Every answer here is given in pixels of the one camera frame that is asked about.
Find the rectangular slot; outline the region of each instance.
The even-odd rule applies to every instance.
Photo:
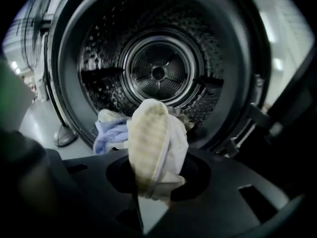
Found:
[[[83,171],[83,170],[85,170],[85,169],[87,169],[87,168],[88,168],[88,167],[87,167],[86,165],[80,164],[80,165],[68,167],[68,168],[67,168],[67,171],[68,171],[70,174],[74,174],[74,173]]]
[[[254,186],[240,188],[239,192],[261,223],[268,221],[277,213],[277,210]]]

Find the towel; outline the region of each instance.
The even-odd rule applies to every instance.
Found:
[[[127,116],[109,109],[100,110],[98,113],[98,121],[101,122],[116,121],[120,118],[127,118]]]
[[[119,118],[106,122],[97,121],[95,124],[98,136],[93,146],[94,153],[108,153],[113,147],[116,147],[116,143],[123,145],[123,142],[128,139],[127,120],[128,118]]]
[[[185,184],[179,176],[188,149],[186,129],[154,99],[142,102],[128,123],[129,161],[140,196],[169,201]]]

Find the floor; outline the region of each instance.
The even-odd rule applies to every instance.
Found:
[[[64,160],[94,154],[80,138],[69,146],[57,148],[54,145],[53,136],[59,130],[60,125],[52,103],[36,100],[25,114],[20,132],[38,141],[45,148],[57,150]]]

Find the white cloth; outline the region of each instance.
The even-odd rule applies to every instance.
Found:
[[[98,121],[100,122],[108,122],[108,121],[115,121],[120,118],[126,118],[127,116],[121,113],[117,113],[111,111],[109,109],[100,110],[98,113]]]
[[[182,186],[179,176],[188,149],[186,129],[164,103],[144,100],[128,126],[129,161],[140,196],[167,201]]]

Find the metal stand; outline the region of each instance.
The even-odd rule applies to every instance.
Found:
[[[74,142],[77,137],[77,134],[71,128],[61,125],[59,130],[54,134],[54,144],[57,147],[65,147]]]

